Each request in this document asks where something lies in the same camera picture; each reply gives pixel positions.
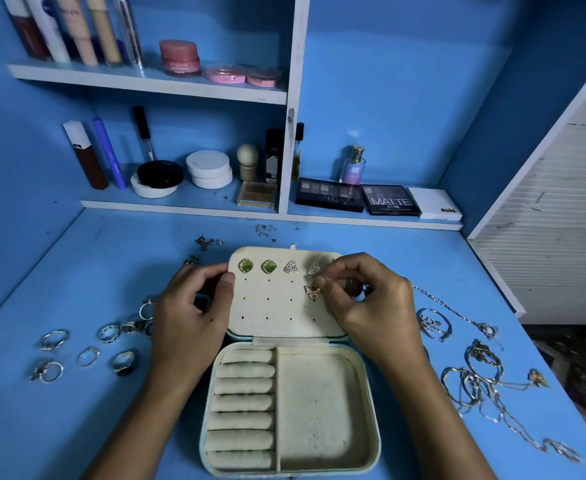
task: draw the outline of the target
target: forearm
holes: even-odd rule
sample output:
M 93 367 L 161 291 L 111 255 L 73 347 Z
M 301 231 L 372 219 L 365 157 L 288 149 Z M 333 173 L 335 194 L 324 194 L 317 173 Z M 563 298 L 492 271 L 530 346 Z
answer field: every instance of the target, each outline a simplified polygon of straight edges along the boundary
M 82 480 L 152 479 L 192 390 L 147 381 Z
M 382 369 L 408 422 L 422 476 L 496 478 L 423 353 L 405 355 Z

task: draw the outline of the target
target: blue desk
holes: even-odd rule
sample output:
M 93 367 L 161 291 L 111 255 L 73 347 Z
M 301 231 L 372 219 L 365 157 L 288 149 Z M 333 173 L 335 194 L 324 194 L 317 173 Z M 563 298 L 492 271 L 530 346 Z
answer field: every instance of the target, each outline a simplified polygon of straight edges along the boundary
M 240 246 L 289 247 L 293 243 L 300 249 L 342 254 L 368 251 L 459 312 L 499 327 L 506 350 L 490 346 L 505 364 L 505 380 L 525 382 L 528 370 L 535 367 L 551 384 L 526 392 L 501 388 L 504 403 L 538 441 L 547 436 L 566 442 L 584 462 L 576 465 L 554 451 L 537 451 L 504 424 L 494 424 L 478 411 L 466 415 L 465 423 L 502 479 L 586 478 L 584 421 L 459 233 L 269 221 L 265 224 L 277 230 L 265 237 L 255 232 L 258 223 L 83 211 L 0 309 L 0 479 L 74 479 L 81 474 L 140 387 L 150 348 L 150 341 L 137 334 L 101 345 L 97 331 L 136 314 L 140 301 L 160 293 L 185 258 L 201 255 L 210 264 L 228 260 Z M 226 243 L 200 252 L 194 240 L 202 234 Z M 421 294 L 416 295 L 416 306 L 437 308 Z M 438 373 L 447 366 L 464 365 L 465 348 L 474 338 L 483 339 L 473 326 L 447 316 L 454 327 L 450 339 L 440 343 L 423 338 Z M 53 353 L 39 351 L 41 336 L 56 328 L 71 330 L 69 341 Z M 81 369 L 75 358 L 89 345 L 98 346 L 102 355 L 96 364 Z M 128 377 L 116 377 L 107 363 L 130 348 L 141 352 L 140 369 Z M 63 377 L 51 385 L 30 383 L 33 366 L 50 357 L 65 364 Z M 382 456 L 365 478 L 417 477 L 400 410 L 375 366 L 369 362 L 368 366 Z M 166 447 L 159 479 L 210 477 L 198 454 L 207 384 L 205 378 L 187 404 Z

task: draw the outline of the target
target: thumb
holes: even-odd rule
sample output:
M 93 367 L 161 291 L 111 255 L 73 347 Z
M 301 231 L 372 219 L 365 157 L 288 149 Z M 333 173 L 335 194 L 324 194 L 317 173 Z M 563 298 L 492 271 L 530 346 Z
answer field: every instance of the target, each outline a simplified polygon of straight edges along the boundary
M 324 295 L 326 306 L 337 321 L 340 322 L 350 307 L 353 306 L 352 298 L 346 293 L 344 288 L 339 286 L 337 281 L 328 276 L 318 276 L 316 282 L 321 289 L 321 293 Z
M 215 288 L 215 298 L 207 317 L 211 320 L 220 320 L 228 323 L 228 317 L 231 313 L 231 303 L 233 303 L 233 288 L 235 287 L 235 275 L 233 273 L 224 273 Z

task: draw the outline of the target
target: nudes eyeshadow palette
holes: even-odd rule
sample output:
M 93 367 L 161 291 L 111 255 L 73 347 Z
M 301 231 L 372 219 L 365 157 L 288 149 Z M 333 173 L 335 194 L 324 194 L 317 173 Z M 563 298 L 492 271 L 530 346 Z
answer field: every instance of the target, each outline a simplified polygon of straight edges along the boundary
M 299 179 L 295 203 L 324 209 L 364 212 L 364 199 L 359 185 L 338 184 L 312 178 Z
M 401 185 L 362 185 L 372 216 L 419 216 L 419 207 Z

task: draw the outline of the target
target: pink compact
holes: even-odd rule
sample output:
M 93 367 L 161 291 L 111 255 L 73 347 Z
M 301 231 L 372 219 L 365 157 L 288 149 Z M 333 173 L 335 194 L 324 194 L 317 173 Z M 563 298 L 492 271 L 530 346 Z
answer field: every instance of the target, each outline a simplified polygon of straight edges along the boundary
M 255 67 L 246 71 L 246 82 L 258 88 L 274 88 L 282 77 L 279 69 Z
M 188 40 L 160 40 L 160 53 L 168 75 L 188 77 L 200 75 L 198 46 Z
M 246 82 L 244 67 L 234 64 L 214 64 L 205 70 L 208 80 L 219 84 L 242 84 Z

